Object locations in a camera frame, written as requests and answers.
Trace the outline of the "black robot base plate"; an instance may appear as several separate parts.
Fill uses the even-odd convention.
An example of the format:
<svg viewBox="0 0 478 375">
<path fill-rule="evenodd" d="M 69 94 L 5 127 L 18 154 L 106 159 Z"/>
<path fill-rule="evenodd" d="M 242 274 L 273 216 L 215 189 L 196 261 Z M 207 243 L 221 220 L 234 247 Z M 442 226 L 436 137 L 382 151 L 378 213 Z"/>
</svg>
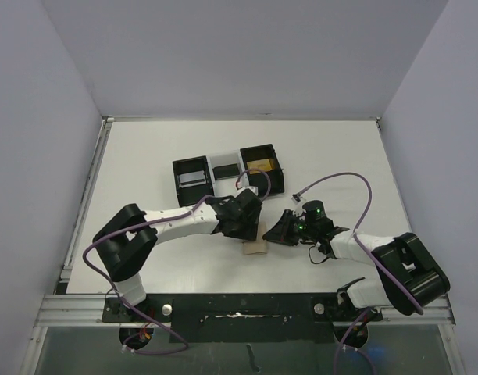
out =
<svg viewBox="0 0 478 375">
<path fill-rule="evenodd" d="M 334 293 L 149 294 L 137 308 L 190 343 L 331 343 L 356 318 L 383 319 Z"/>
</svg>

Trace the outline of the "gold credit card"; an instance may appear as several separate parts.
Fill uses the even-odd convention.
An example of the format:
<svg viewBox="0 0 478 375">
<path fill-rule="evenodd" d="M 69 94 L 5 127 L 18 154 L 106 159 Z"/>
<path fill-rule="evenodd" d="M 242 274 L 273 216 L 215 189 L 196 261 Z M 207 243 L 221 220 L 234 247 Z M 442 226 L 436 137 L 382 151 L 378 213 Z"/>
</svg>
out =
<svg viewBox="0 0 478 375">
<path fill-rule="evenodd" d="M 257 174 L 261 172 L 271 172 L 276 169 L 276 162 L 272 158 L 257 159 L 247 162 L 247 167 L 251 171 L 250 174 Z"/>
</svg>

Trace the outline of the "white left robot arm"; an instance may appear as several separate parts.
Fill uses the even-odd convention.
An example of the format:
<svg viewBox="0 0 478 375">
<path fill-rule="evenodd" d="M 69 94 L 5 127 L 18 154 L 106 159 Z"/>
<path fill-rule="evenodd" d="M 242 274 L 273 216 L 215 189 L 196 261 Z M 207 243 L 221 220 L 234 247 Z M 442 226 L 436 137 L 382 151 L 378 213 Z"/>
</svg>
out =
<svg viewBox="0 0 478 375">
<path fill-rule="evenodd" d="M 178 209 L 144 211 L 136 204 L 125 205 L 92 241 L 123 299 L 120 312 L 132 321 L 147 314 L 140 271 L 156 245 L 201 234 L 254 241 L 261 208 L 262 199 L 249 187 L 226 197 L 206 195 L 195 205 Z"/>
</svg>

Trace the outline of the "white middle tray compartment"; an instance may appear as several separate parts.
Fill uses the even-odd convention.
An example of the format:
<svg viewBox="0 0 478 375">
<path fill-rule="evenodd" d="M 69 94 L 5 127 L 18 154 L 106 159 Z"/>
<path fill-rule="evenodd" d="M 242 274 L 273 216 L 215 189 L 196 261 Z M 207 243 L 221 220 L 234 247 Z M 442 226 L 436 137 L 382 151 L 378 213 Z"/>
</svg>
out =
<svg viewBox="0 0 478 375">
<path fill-rule="evenodd" d="M 240 151 L 215 153 L 207 159 L 215 196 L 233 195 L 237 190 L 237 178 L 245 170 Z"/>
</svg>

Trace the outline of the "black left tray compartment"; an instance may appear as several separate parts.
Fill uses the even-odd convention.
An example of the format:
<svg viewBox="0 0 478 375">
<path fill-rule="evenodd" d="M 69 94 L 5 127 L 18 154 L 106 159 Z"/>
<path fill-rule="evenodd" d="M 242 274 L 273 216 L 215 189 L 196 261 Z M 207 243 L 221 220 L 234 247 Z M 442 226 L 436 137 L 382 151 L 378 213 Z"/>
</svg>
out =
<svg viewBox="0 0 478 375">
<path fill-rule="evenodd" d="M 196 204 L 203 196 L 214 195 L 209 158 L 198 156 L 172 162 L 177 201 L 180 207 Z"/>
</svg>

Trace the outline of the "silver card in tray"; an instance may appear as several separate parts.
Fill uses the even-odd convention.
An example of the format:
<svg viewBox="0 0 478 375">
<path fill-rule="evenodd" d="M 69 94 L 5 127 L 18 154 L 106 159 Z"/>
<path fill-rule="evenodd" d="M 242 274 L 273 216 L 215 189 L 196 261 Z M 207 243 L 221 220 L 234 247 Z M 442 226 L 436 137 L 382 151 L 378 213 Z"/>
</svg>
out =
<svg viewBox="0 0 478 375">
<path fill-rule="evenodd" d="M 177 176 L 177 179 L 181 188 L 206 184 L 206 175 L 204 170 L 182 173 Z"/>
</svg>

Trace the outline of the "black right tray compartment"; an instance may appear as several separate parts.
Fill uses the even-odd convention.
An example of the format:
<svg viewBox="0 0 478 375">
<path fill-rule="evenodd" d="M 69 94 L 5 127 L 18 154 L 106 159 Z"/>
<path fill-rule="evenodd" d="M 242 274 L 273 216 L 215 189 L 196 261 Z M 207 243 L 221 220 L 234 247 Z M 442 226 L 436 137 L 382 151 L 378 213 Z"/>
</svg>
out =
<svg viewBox="0 0 478 375">
<path fill-rule="evenodd" d="M 248 184 L 258 188 L 259 196 L 281 195 L 285 192 L 284 172 L 272 144 L 240 149 Z"/>
</svg>

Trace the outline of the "front aluminium rail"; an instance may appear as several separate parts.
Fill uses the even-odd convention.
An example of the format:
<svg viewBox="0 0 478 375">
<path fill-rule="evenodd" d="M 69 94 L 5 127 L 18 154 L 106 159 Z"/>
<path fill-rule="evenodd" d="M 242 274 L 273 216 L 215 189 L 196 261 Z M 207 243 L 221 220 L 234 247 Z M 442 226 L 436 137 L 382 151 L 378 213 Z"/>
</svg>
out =
<svg viewBox="0 0 478 375">
<path fill-rule="evenodd" d="M 102 322 L 104 304 L 100 294 L 45 295 L 34 327 L 118 327 Z"/>
</svg>

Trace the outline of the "black tray compartment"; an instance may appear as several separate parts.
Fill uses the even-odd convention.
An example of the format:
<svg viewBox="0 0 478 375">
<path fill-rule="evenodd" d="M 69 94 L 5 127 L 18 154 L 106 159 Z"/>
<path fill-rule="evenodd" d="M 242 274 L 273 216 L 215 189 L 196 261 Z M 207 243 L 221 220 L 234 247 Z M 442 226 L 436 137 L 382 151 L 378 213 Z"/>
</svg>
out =
<svg viewBox="0 0 478 375">
<path fill-rule="evenodd" d="M 285 192 L 284 172 L 272 144 L 240 149 L 248 184 L 258 188 L 259 196 L 281 195 Z"/>
<path fill-rule="evenodd" d="M 177 201 L 180 207 L 196 204 L 203 196 L 214 195 L 209 158 L 198 156 L 172 162 Z"/>
</svg>

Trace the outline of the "aluminium table edge rail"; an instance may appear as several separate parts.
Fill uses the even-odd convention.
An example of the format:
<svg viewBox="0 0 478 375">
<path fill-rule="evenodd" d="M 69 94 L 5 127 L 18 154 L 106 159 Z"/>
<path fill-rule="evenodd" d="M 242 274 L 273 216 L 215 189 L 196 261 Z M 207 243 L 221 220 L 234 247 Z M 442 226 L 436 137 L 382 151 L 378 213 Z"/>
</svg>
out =
<svg viewBox="0 0 478 375">
<path fill-rule="evenodd" d="M 112 128 L 113 121 L 114 119 L 112 117 L 109 117 L 109 116 L 102 117 L 102 124 L 98 134 L 98 139 L 96 141 L 93 158 L 91 160 L 91 165 L 88 170 L 88 175 L 87 175 L 86 183 L 82 193 L 82 197 L 80 200 L 79 211 L 77 214 L 75 224 L 73 226 L 72 237 L 70 239 L 67 252 L 65 255 L 64 263 L 62 265 L 62 269 L 59 274 L 58 282 L 60 284 L 67 283 L 70 278 L 70 274 L 72 273 L 76 250 L 78 249 L 78 246 L 79 246 L 80 237 L 84 228 L 84 222 L 86 220 L 88 207 L 90 205 L 91 196 L 95 189 L 95 182 L 98 176 L 99 168 L 102 163 L 102 158 L 105 152 L 105 147 L 109 139 L 109 133 Z"/>
</svg>

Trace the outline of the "black card in tray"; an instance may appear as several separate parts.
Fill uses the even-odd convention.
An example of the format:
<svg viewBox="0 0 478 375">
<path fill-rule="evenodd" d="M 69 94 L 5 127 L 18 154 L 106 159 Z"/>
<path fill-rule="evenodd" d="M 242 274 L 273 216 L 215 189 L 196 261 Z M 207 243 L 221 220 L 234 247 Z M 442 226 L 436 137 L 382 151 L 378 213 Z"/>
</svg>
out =
<svg viewBox="0 0 478 375">
<path fill-rule="evenodd" d="M 215 166 L 212 171 L 216 180 L 224 180 L 238 177 L 240 174 L 240 167 L 237 164 L 227 164 Z"/>
</svg>

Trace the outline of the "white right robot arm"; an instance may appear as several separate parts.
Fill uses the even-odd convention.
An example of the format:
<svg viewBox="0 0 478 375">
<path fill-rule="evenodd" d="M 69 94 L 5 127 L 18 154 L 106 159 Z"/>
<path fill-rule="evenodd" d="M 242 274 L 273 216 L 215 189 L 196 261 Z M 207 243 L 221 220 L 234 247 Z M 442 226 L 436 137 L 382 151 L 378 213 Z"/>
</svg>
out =
<svg viewBox="0 0 478 375">
<path fill-rule="evenodd" d="M 451 283 L 419 237 L 357 234 L 334 224 L 320 200 L 284 210 L 263 239 L 278 245 L 312 245 L 329 259 L 346 259 L 376 268 L 378 277 L 358 277 L 339 290 L 339 314 L 355 319 L 366 307 L 391 306 L 405 316 L 447 294 Z"/>
</svg>

